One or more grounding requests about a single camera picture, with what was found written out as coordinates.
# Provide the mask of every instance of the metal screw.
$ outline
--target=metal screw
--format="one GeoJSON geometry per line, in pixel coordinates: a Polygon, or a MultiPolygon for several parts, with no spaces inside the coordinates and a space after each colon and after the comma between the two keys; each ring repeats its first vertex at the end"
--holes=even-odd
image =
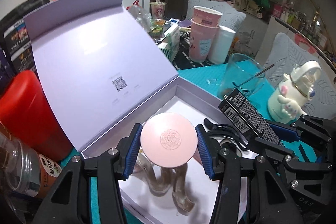
{"type": "Polygon", "coordinates": [[[299,185],[299,182],[295,179],[291,182],[292,188],[296,188],[299,185]]]}
{"type": "Polygon", "coordinates": [[[80,160],[81,160],[81,156],[78,156],[78,155],[73,156],[73,157],[71,158],[71,161],[72,161],[72,162],[79,162],[80,160]]]}
{"type": "Polygon", "coordinates": [[[223,148],[220,150],[220,153],[223,155],[228,155],[230,153],[230,150],[228,150],[227,148],[223,148]]]}
{"type": "Polygon", "coordinates": [[[257,156],[257,161],[260,162],[260,163],[263,163],[263,162],[265,162],[265,157],[257,156]]]}
{"type": "Polygon", "coordinates": [[[111,148],[109,149],[109,152],[108,152],[110,155],[115,155],[118,153],[118,149],[117,148],[111,148]]]}
{"type": "Polygon", "coordinates": [[[285,157],[285,160],[288,162],[288,161],[291,161],[292,160],[292,157],[290,155],[286,155],[285,157]]]}

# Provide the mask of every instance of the metal straw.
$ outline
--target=metal straw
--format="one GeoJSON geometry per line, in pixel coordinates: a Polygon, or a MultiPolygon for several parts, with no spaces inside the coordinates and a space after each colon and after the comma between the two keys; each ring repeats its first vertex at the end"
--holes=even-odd
{"type": "Polygon", "coordinates": [[[273,68],[274,67],[274,64],[270,65],[269,67],[265,68],[264,70],[262,70],[261,72],[258,72],[256,75],[254,75],[253,77],[247,79],[245,82],[241,83],[240,85],[236,85],[235,82],[232,82],[233,85],[236,87],[236,88],[239,88],[241,87],[242,85],[246,84],[247,82],[251,81],[253,78],[255,77],[258,77],[259,75],[263,74],[264,72],[268,71],[269,69],[273,68]]]}

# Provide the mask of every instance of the gray chair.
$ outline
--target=gray chair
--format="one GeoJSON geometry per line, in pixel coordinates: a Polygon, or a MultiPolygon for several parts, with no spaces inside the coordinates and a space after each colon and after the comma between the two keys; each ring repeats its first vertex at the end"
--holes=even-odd
{"type": "Polygon", "coordinates": [[[223,13],[219,24],[228,27],[237,32],[242,25],[246,15],[243,12],[238,12],[226,2],[211,1],[211,0],[188,0],[188,10],[185,19],[191,19],[194,13],[194,6],[202,6],[211,8],[223,13]]]}
{"type": "MultiPolygon", "coordinates": [[[[283,74],[290,74],[295,65],[302,65],[307,61],[318,58],[296,45],[284,33],[278,33],[274,39],[271,53],[266,60],[265,67],[275,64],[268,70],[266,78],[273,87],[277,87],[283,79],[283,74]]],[[[330,83],[325,72],[315,83],[316,96],[302,108],[308,115],[324,119],[336,117],[336,90],[330,83]]]]}

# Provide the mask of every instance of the pink paper cup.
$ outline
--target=pink paper cup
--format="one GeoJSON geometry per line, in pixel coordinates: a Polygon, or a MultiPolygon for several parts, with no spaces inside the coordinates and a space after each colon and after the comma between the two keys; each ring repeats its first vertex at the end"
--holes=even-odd
{"type": "Polygon", "coordinates": [[[194,18],[196,23],[208,27],[218,27],[219,20],[223,13],[201,6],[194,6],[194,18]]]}
{"type": "Polygon", "coordinates": [[[218,27],[207,27],[191,19],[191,34],[189,58],[197,63],[202,63],[208,56],[212,41],[218,27]]]}

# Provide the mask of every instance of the white gift box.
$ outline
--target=white gift box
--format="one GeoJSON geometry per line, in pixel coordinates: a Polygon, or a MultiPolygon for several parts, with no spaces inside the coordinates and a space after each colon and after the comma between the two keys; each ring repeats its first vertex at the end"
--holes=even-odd
{"type": "MultiPolygon", "coordinates": [[[[121,3],[56,0],[24,18],[44,93],[74,147],[85,158],[99,156],[135,123],[162,112],[181,114],[194,126],[205,118],[231,124],[217,108],[221,101],[179,77],[121,3]]],[[[242,182],[239,219],[246,209],[242,182]]],[[[124,206],[155,224],[209,223],[218,190],[194,158],[186,175],[186,192],[196,203],[189,214],[174,205],[171,188],[152,195],[142,173],[119,183],[124,206]]]]}

